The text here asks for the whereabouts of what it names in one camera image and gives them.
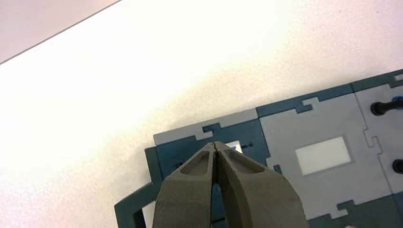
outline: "white background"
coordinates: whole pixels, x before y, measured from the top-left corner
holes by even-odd
[[[1,0],[0,64],[117,0]]]
[[[113,206],[150,181],[153,134],[397,70],[402,53],[401,0],[122,0],[0,65],[0,226],[116,227]]]

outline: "white panel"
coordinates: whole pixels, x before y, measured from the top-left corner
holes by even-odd
[[[403,75],[396,75],[394,78],[396,79],[396,81],[400,81],[403,80]]]
[[[242,149],[240,147],[240,142],[239,141],[229,142],[226,145],[229,146],[230,148],[232,148],[233,150],[236,150],[236,151],[242,153]]]
[[[304,175],[351,161],[342,136],[296,149],[295,152]]]

